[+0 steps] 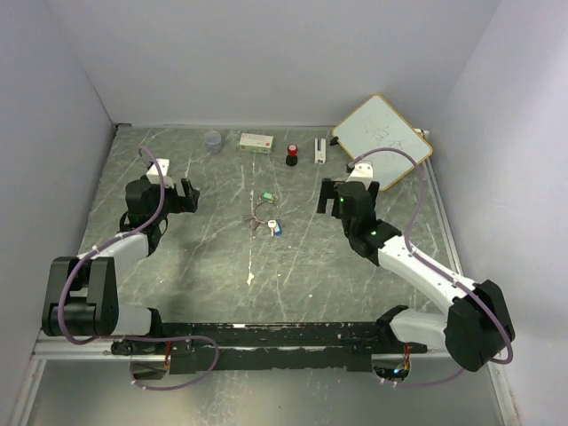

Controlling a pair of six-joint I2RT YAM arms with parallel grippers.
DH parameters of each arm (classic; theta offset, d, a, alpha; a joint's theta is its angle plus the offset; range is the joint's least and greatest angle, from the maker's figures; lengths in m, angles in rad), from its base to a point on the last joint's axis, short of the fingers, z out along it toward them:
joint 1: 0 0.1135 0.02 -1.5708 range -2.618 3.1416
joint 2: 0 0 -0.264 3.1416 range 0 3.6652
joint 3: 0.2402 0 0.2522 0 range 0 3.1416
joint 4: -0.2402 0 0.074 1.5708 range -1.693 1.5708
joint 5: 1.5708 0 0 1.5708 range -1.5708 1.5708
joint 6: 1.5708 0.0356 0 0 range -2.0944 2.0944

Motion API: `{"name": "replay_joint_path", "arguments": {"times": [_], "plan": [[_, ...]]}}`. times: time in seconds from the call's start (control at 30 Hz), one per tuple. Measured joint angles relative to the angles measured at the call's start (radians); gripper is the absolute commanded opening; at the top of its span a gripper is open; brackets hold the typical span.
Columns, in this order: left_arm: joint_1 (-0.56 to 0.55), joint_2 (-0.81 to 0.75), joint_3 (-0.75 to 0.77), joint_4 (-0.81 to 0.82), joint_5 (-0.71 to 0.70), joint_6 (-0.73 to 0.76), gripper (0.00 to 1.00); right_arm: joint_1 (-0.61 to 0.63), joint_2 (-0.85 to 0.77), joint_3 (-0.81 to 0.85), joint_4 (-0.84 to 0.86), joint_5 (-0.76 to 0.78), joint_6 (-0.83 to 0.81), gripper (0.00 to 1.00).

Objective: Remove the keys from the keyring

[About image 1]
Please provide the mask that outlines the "silver metal keyring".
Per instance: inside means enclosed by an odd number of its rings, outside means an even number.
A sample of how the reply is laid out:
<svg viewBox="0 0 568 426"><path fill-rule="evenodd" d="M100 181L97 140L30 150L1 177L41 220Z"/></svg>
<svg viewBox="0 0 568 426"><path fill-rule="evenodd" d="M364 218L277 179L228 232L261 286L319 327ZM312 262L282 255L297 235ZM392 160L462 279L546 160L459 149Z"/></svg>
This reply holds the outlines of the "silver metal keyring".
<svg viewBox="0 0 568 426"><path fill-rule="evenodd" d="M260 201L254 207L253 216L261 223L277 220L280 218L280 207L274 201Z"/></svg>

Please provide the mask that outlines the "silver key bunch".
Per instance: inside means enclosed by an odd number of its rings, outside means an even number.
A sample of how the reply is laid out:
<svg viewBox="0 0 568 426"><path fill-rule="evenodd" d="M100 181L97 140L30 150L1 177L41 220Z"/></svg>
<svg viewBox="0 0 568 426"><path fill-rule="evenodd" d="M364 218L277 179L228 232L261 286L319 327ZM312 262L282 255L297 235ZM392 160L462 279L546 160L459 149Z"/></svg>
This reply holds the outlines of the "silver key bunch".
<svg viewBox="0 0 568 426"><path fill-rule="evenodd" d="M243 222L249 223L252 231L255 231L260 225L264 225L264 221L257 218L254 214L244 215Z"/></svg>

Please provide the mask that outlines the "blue capped key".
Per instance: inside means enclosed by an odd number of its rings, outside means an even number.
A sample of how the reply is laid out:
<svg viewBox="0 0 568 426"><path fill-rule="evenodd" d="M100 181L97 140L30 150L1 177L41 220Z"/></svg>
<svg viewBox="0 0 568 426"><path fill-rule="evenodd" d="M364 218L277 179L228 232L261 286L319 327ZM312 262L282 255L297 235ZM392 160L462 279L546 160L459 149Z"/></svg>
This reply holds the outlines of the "blue capped key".
<svg viewBox="0 0 568 426"><path fill-rule="evenodd" d="M282 226L281 226L280 220L276 220L275 223L276 223L276 225L274 227L274 234L276 236L280 236L282 234Z"/></svg>

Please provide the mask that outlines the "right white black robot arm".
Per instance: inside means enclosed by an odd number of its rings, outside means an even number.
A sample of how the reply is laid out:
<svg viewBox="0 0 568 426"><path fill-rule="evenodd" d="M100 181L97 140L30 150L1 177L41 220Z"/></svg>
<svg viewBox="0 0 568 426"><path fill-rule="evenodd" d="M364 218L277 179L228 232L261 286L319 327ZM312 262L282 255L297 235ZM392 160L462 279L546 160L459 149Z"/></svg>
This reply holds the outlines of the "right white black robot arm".
<svg viewBox="0 0 568 426"><path fill-rule="evenodd" d="M425 295L439 312L403 308L376 334L378 346L398 351L406 343L441 349L463 369L476 372L487 362L509 363L515 330L501 288L477 283L426 256L395 226L377 218L378 184L323 179L317 211L341 220L351 249L395 273Z"/></svg>

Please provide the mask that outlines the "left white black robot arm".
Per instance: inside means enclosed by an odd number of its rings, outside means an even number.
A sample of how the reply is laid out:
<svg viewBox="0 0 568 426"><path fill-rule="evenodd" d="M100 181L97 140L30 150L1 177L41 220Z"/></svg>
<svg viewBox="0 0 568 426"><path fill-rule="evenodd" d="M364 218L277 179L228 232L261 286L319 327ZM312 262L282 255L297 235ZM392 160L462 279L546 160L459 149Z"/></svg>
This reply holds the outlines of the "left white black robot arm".
<svg viewBox="0 0 568 426"><path fill-rule="evenodd" d="M168 223L168 215L194 213L200 191L191 181L162 188L148 177L125 187L126 211L118 233L110 241L80 256L60 256L51 263L43 304L42 330L48 336L133 335L146 354L160 351L166 342L156 326L157 311L119 303L117 284L130 267L151 256Z"/></svg>

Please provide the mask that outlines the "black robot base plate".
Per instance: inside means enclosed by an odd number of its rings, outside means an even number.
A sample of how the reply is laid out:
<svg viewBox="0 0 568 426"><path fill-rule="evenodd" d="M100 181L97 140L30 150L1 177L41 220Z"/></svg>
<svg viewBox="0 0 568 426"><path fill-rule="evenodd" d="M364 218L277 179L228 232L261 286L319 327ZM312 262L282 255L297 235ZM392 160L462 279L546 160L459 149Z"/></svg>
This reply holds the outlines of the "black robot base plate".
<svg viewBox="0 0 568 426"><path fill-rule="evenodd" d="M205 336L217 343L217 371L341 368L370 372L374 356L400 356L405 348L382 321L165 323L165 343L127 338L113 343L111 353L142 360L169 355L170 372L174 375L205 371L215 349L211 343L189 340L189 335Z"/></svg>

